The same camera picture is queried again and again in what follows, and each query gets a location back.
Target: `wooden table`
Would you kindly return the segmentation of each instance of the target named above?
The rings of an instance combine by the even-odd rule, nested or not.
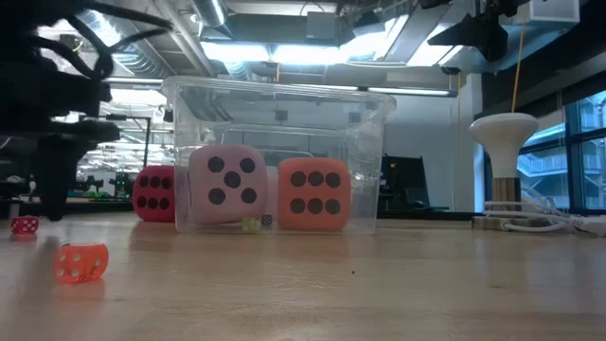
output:
[[[606,340],[606,241],[381,221],[375,237],[177,234],[133,214],[0,237],[0,340]],[[102,280],[56,284],[64,242]]]

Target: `small red die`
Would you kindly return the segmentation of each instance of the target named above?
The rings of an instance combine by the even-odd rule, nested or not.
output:
[[[134,181],[134,212],[146,222],[174,223],[174,167],[148,166]]]
[[[14,234],[34,234],[39,224],[36,217],[17,217],[10,223],[10,231]]]
[[[99,279],[109,262],[109,251],[102,243],[66,244],[55,255],[55,277],[62,283]]]

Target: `black monitor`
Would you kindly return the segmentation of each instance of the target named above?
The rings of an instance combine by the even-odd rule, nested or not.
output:
[[[381,166],[381,194],[407,206],[422,202],[429,206],[423,158],[384,156]]]

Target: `orange cord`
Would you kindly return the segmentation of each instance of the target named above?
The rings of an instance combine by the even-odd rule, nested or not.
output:
[[[528,21],[528,13],[530,7],[524,14],[524,21],[522,22],[522,32],[520,32],[520,51],[518,51],[518,66],[515,70],[515,82],[513,84],[513,100],[511,101],[511,112],[515,113],[515,108],[518,103],[518,85],[520,83],[520,68],[522,66],[522,52],[524,51],[524,32],[526,28],[526,21]]]

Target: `pink foam die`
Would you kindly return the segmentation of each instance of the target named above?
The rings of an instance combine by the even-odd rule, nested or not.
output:
[[[202,147],[189,158],[189,219],[196,224],[260,218],[267,201],[261,154],[242,145]]]

